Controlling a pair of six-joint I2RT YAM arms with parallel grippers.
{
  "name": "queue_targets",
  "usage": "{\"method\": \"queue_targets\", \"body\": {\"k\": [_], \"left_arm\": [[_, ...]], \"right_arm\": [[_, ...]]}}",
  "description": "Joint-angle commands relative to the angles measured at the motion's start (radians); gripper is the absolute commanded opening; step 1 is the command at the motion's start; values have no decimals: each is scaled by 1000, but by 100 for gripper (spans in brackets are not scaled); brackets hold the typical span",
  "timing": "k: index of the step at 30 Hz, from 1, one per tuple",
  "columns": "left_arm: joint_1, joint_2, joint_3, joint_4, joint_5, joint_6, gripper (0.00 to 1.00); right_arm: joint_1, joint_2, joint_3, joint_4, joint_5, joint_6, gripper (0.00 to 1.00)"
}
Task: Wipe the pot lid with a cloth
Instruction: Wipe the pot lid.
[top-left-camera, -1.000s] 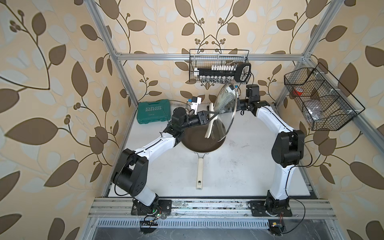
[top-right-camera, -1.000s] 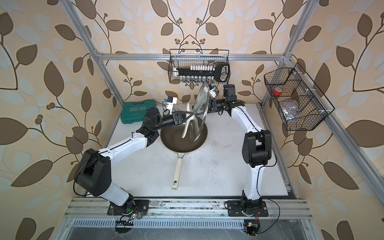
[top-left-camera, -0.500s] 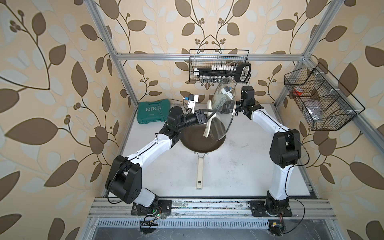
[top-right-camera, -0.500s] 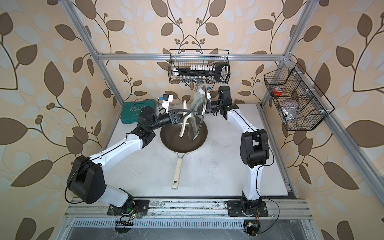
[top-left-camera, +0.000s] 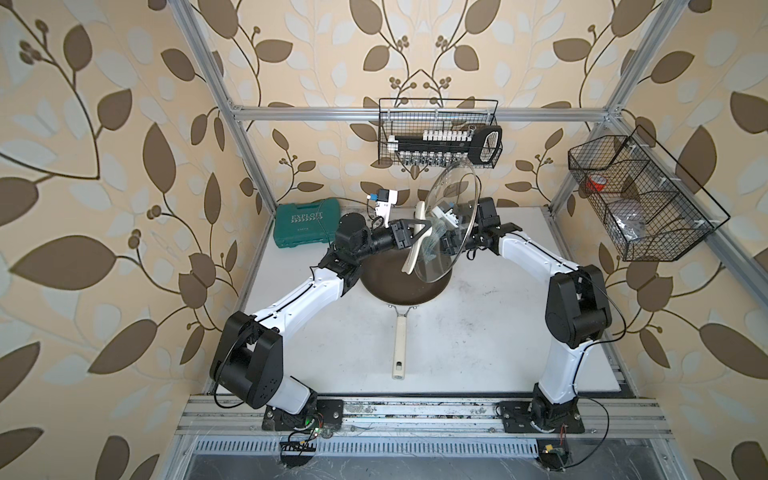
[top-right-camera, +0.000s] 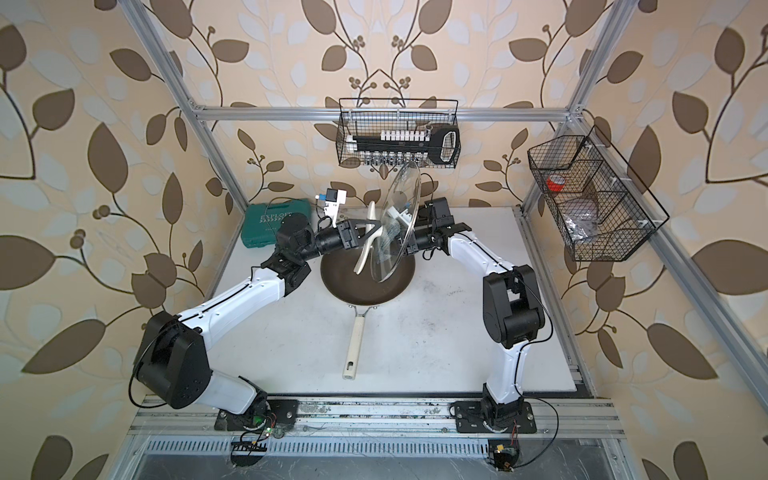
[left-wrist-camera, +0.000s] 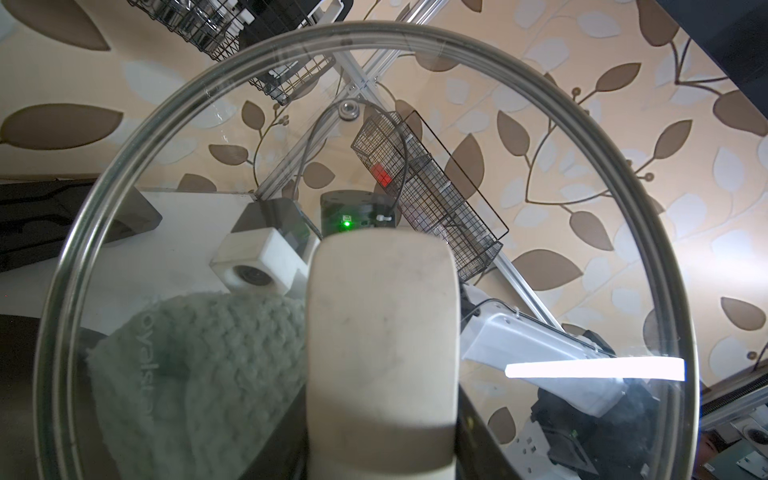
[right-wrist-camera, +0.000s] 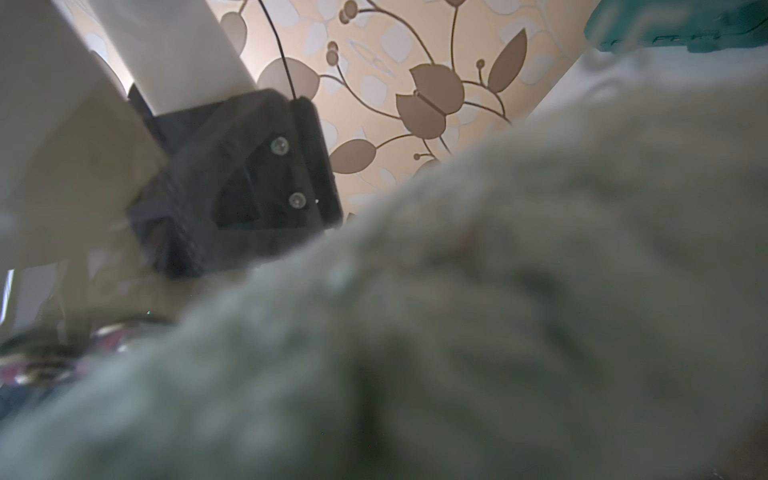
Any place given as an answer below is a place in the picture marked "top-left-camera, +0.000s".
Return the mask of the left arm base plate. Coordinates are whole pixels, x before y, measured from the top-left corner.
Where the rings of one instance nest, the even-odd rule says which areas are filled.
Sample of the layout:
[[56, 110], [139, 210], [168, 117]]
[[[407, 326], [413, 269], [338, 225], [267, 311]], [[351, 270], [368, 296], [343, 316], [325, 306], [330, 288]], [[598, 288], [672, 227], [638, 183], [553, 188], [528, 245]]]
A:
[[338, 399], [314, 399], [297, 414], [267, 406], [262, 429], [270, 432], [294, 432], [318, 429], [321, 433], [341, 429], [344, 402]]

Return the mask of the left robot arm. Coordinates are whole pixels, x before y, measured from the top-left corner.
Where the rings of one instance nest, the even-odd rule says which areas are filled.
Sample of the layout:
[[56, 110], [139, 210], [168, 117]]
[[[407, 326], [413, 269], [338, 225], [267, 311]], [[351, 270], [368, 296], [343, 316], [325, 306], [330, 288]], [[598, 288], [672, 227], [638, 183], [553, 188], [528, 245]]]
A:
[[254, 409], [306, 412], [314, 391], [284, 373], [284, 342], [356, 284], [365, 259], [411, 249], [430, 227], [428, 220], [401, 219], [372, 229], [361, 214], [342, 216], [334, 240], [304, 283], [256, 313], [236, 311], [229, 316], [210, 378]]

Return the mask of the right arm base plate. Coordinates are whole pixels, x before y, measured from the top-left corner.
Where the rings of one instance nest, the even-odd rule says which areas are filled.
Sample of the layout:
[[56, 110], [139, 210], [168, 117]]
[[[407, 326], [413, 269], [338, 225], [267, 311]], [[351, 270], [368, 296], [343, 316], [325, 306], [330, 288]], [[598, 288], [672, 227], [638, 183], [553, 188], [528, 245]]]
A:
[[549, 404], [542, 399], [503, 401], [496, 413], [505, 433], [583, 434], [585, 432], [577, 401]]

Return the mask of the glass pot lid cream handle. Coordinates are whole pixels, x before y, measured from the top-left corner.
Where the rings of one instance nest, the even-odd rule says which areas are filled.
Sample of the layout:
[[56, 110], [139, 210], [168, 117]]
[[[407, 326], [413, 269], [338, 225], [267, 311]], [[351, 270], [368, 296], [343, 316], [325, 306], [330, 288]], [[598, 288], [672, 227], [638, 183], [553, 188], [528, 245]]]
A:
[[425, 283], [451, 272], [464, 250], [477, 217], [481, 181], [471, 162], [460, 160], [435, 180], [415, 211], [417, 237], [402, 267]]

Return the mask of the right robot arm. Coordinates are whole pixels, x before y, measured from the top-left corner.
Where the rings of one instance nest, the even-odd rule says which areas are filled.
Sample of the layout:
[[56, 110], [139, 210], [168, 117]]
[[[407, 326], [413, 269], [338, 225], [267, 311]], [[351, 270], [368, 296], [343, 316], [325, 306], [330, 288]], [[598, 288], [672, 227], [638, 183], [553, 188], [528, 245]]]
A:
[[424, 217], [430, 232], [419, 255], [427, 263], [489, 250], [547, 287], [544, 321], [552, 342], [542, 377], [534, 385], [530, 418], [544, 429], [545, 422], [574, 414], [580, 367], [612, 324], [602, 271], [570, 262], [535, 242], [520, 226], [503, 223], [489, 198], [463, 204], [442, 201], [425, 207]]

